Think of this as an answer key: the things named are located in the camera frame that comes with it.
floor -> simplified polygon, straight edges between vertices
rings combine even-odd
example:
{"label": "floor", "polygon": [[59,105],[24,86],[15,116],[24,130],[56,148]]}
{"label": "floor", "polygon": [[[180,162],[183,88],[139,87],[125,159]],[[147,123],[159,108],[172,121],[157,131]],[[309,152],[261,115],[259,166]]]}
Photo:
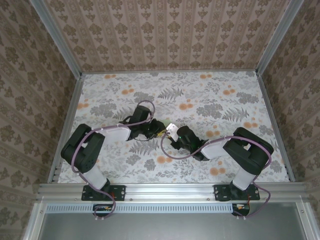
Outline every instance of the floor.
{"label": "floor", "polygon": [[[188,125],[201,139],[229,136],[245,127],[274,148],[272,163],[257,182],[289,181],[253,71],[88,74],[82,78],[72,131],[82,123],[92,128],[115,125],[132,114],[139,101],[151,100],[157,120]],[[186,155],[173,149],[169,140],[165,150],[175,157]],[[159,138],[104,144],[97,164],[117,184],[230,182],[239,169],[230,156],[204,162],[172,160],[162,153]],[[64,161],[58,182],[83,181]]]}
{"label": "floor", "polygon": [[269,203],[246,220],[231,213],[46,214],[40,240],[306,240],[295,203]]}

floral tablecloth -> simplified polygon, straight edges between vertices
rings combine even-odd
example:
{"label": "floral tablecloth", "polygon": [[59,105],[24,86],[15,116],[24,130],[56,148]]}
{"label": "floral tablecloth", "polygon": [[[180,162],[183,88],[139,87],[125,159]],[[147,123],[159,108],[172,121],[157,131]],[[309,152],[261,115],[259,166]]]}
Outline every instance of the floral tablecloth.
{"label": "floral tablecloth", "polygon": [[[250,130],[274,148],[272,163],[257,182],[289,181],[253,71],[90,74],[82,78],[72,132],[82,123],[92,128],[115,125],[131,115],[138,102],[150,100],[156,106],[157,120],[188,125],[200,139],[232,135],[237,127]],[[176,157],[187,154],[173,149],[168,139],[165,150]],[[204,162],[192,157],[172,160],[162,153],[159,138],[104,144],[97,164],[117,184],[230,182],[239,169],[230,156]],[[64,161],[58,182],[83,181]]]}

gray leaf pattern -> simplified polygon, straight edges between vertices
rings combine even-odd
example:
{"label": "gray leaf pattern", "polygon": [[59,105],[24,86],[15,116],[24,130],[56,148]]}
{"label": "gray leaf pattern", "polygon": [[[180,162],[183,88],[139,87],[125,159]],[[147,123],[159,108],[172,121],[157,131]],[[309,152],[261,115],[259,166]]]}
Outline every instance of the gray leaf pattern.
{"label": "gray leaf pattern", "polygon": [[[254,72],[119,73],[82,77],[84,83],[73,131],[82,123],[92,128],[115,125],[131,116],[138,102],[150,100],[155,104],[154,117],[157,120],[171,122],[178,127],[187,125],[203,140],[232,135],[238,127],[247,128],[275,149],[272,165],[257,180],[288,181]],[[152,109],[149,103],[142,105]],[[8,127],[1,131],[1,137],[7,141],[15,141],[18,137]],[[170,143],[168,139],[164,140],[164,149],[171,156],[188,154],[183,149],[175,150]],[[163,154],[158,137],[150,141],[103,144],[98,159],[97,165],[103,174],[115,184],[230,182],[239,168],[230,156],[206,162],[192,157],[171,159]],[[21,188],[29,184],[25,177],[17,178],[16,182],[20,182]],[[59,182],[82,183],[82,179],[71,171],[69,164],[63,162]]]}

perforated metal strip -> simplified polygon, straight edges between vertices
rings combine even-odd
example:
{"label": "perforated metal strip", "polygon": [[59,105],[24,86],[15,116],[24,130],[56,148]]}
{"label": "perforated metal strip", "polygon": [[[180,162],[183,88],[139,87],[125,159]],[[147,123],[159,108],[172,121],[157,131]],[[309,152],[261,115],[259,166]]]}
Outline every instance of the perforated metal strip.
{"label": "perforated metal strip", "polygon": [[[92,213],[92,203],[49,203],[46,214],[61,213]],[[160,214],[182,214],[182,213],[232,213],[231,203],[117,203],[115,213],[160,213]]]}

wire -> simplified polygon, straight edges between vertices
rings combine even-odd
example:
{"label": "wire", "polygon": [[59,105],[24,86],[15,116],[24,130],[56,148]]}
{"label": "wire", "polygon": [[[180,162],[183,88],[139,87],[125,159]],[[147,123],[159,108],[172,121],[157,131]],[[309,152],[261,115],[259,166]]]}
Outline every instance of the wire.
{"label": "wire", "polygon": [[[188,156],[183,156],[183,157],[170,156],[168,153],[166,153],[166,151],[165,151],[165,149],[164,149],[164,146],[163,146],[164,140],[165,140],[166,136],[168,136],[169,134],[170,134],[169,132],[166,132],[166,133],[162,136],[161,142],[160,142],[160,147],[161,147],[161,150],[163,151],[163,153],[164,153],[167,157],[169,157],[169,158],[171,158],[171,159],[175,159],[175,160],[187,159],[187,158],[189,158],[189,157],[192,157],[192,156],[195,155],[197,152],[201,151],[201,149],[203,149],[204,147],[206,147],[206,146],[208,146],[208,145],[210,145],[210,144],[217,143],[217,142],[220,142],[220,141],[223,141],[223,140],[226,140],[226,139],[239,139],[239,140],[243,140],[243,141],[246,141],[246,142],[248,142],[248,143],[251,143],[251,144],[253,144],[253,145],[258,146],[259,148],[261,148],[261,149],[266,153],[266,155],[268,156],[268,162],[264,165],[263,169],[267,168],[267,167],[271,164],[271,161],[272,161],[270,152],[268,152],[268,150],[267,150],[264,146],[262,146],[261,144],[259,144],[259,143],[256,142],[256,141],[253,141],[253,140],[251,140],[251,139],[248,139],[248,138],[245,138],[245,137],[242,137],[242,136],[225,136],[225,137],[220,137],[220,138],[217,138],[217,139],[214,139],[214,140],[211,140],[211,141],[207,142],[206,144],[202,145],[202,146],[199,147],[196,151],[194,151],[193,153],[189,154]],[[253,216],[256,215],[257,213],[259,213],[263,208],[266,207],[266,205],[268,204],[268,202],[269,202],[269,200],[270,200],[270,198],[271,198],[271,193],[270,193],[268,190],[266,190],[266,189],[258,186],[258,185],[255,183],[255,180],[257,179],[257,177],[258,177],[258,176],[255,176],[254,179],[252,180],[253,185],[256,186],[258,189],[260,189],[260,190],[268,193],[268,197],[267,197],[267,199],[265,200],[265,202],[262,204],[262,206],[261,206],[257,211],[255,211],[254,213],[251,213],[251,214],[249,214],[249,215],[247,215],[247,216],[243,216],[241,213],[239,213],[239,212],[237,212],[237,211],[234,211],[236,214],[238,214],[239,216],[243,217],[243,219],[253,217]]]}
{"label": "wire", "polygon": [[[107,192],[105,192],[105,191],[102,191],[102,190],[100,190],[100,189],[95,188],[91,183],[89,183],[89,182],[87,181],[87,179],[85,178],[85,176],[84,176],[80,171],[78,171],[78,170],[75,169],[76,156],[77,156],[77,154],[78,154],[78,152],[79,152],[82,144],[86,141],[86,139],[87,139],[91,134],[93,134],[93,133],[95,133],[95,132],[97,132],[97,131],[102,131],[102,130],[107,130],[107,129],[115,129],[115,128],[119,128],[119,127],[122,127],[122,126],[123,126],[123,127],[131,127],[131,126],[136,126],[136,125],[140,125],[140,124],[144,124],[144,123],[149,122],[149,121],[154,117],[154,114],[155,114],[155,112],[156,112],[156,107],[155,107],[154,103],[153,103],[152,101],[149,101],[149,100],[142,100],[142,101],[138,102],[137,106],[139,106],[141,103],[150,103],[150,104],[152,105],[152,107],[153,107],[153,110],[152,110],[152,112],[150,113],[150,116],[149,116],[146,120],[143,120],[143,121],[140,121],[140,122],[136,122],[136,123],[121,124],[121,125],[117,124],[117,125],[113,125],[113,126],[105,126],[105,127],[99,127],[99,128],[92,129],[92,130],[91,130],[90,132],[88,132],[88,133],[83,137],[83,139],[80,141],[80,143],[79,143],[78,146],[76,147],[76,149],[75,149],[75,151],[74,151],[74,154],[73,154],[73,156],[72,156],[72,160],[71,160],[71,169],[72,169],[72,171],[73,171],[74,173],[76,173],[76,174],[79,174],[80,178],[82,178],[93,190],[95,190],[95,191],[98,192],[98,193],[101,193],[101,194],[106,195],[108,198],[110,198],[110,199],[112,200],[112,202],[113,202],[112,209],[111,209],[110,213],[109,213],[106,217],[104,217],[104,218],[110,217],[111,214],[115,211],[115,209],[116,209],[116,201],[115,201],[115,199],[114,199],[109,193],[107,193]],[[95,209],[93,215],[95,216],[96,219],[98,219],[99,217],[97,216],[96,211],[97,211],[97,210]]]}

